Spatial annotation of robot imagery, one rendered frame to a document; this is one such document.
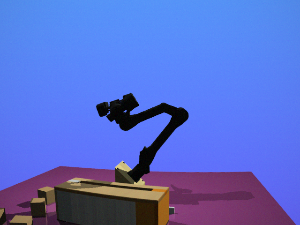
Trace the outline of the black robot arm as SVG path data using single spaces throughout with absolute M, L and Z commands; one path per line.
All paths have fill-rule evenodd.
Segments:
M 122 100 L 120 105 L 113 104 L 110 108 L 110 113 L 106 118 L 113 122 L 116 121 L 116 124 L 119 124 L 119 127 L 123 131 L 128 131 L 135 127 L 142 121 L 150 119 L 154 116 L 157 116 L 162 113 L 167 113 L 171 115 L 171 120 L 156 140 L 149 147 L 144 147 L 140 151 L 139 163 L 127 174 L 137 183 L 140 178 L 150 172 L 150 164 L 154 160 L 154 157 L 157 151 L 163 146 L 171 134 L 175 131 L 176 128 L 184 124 L 188 119 L 188 112 L 183 107 L 175 107 L 167 103 L 161 103 L 153 108 L 140 112 L 138 114 L 130 115 L 130 111 L 138 107 L 139 104 L 135 99 L 132 93 L 126 95 Z M 126 110 L 126 112 L 124 112 Z

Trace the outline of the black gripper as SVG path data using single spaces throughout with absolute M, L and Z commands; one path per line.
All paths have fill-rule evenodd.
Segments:
M 116 100 L 111 101 L 109 103 L 110 104 L 108 104 L 108 102 L 102 102 L 102 103 L 96 105 L 96 108 L 97 108 L 97 111 L 98 111 L 98 114 L 99 114 L 100 117 L 106 116 L 109 113 L 110 108 L 113 104 L 119 104 L 120 105 L 121 100 L 116 99 Z

